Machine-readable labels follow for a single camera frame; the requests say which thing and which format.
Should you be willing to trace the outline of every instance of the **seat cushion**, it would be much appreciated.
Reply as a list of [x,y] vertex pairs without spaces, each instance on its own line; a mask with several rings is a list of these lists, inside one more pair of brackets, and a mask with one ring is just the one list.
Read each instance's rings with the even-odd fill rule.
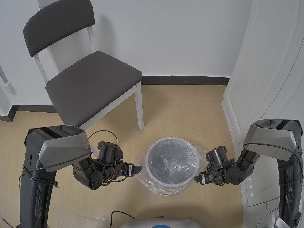
[[45,89],[64,124],[79,127],[141,77],[141,71],[97,51],[56,75]]

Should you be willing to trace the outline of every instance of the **white wooden chair leg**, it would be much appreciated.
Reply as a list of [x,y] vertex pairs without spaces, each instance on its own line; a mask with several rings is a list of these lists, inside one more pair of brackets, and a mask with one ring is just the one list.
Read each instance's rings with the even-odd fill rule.
[[135,92],[135,104],[136,104],[136,111],[137,111],[137,120],[138,120],[138,127],[140,130],[143,129],[143,109],[142,109],[142,98],[141,98],[141,83],[139,82],[136,84],[137,91]]
[[98,152],[97,150],[93,147],[93,145],[91,144],[91,142],[89,141],[90,147],[91,147],[91,151],[93,152],[93,155],[95,156],[95,158],[98,158]]

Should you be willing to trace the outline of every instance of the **clear plastic bag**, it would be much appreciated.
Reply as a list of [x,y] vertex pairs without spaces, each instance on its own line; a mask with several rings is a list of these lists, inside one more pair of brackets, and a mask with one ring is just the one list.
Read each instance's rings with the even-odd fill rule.
[[154,142],[136,161],[143,169],[137,178],[151,192],[164,197],[183,192],[203,171],[207,152],[196,143],[176,137]]

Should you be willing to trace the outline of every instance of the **plastic liner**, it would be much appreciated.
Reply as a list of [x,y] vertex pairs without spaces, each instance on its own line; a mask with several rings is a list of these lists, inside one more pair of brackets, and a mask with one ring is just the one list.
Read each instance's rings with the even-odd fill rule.
[[143,169],[137,178],[152,193],[172,197],[183,192],[203,171],[207,151],[196,143],[166,137],[154,142],[136,161]]

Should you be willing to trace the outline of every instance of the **robotic arm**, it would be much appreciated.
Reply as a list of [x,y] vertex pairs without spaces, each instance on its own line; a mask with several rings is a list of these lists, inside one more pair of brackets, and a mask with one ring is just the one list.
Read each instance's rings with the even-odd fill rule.
[[58,188],[55,176],[59,169],[72,165],[75,179],[92,190],[115,182],[119,176],[125,176],[123,180],[133,177],[142,169],[123,162],[120,147],[110,142],[99,142],[99,156],[92,159],[86,132],[74,126],[30,129],[24,144],[18,228],[48,227],[52,188]]
[[298,120],[256,121],[249,128],[237,162],[234,159],[228,160],[225,146],[211,150],[206,154],[209,162],[207,171],[199,173],[195,181],[201,185],[238,185],[252,174],[260,154],[276,158],[280,185],[276,227],[296,227],[301,217],[298,210],[303,182],[302,134]]

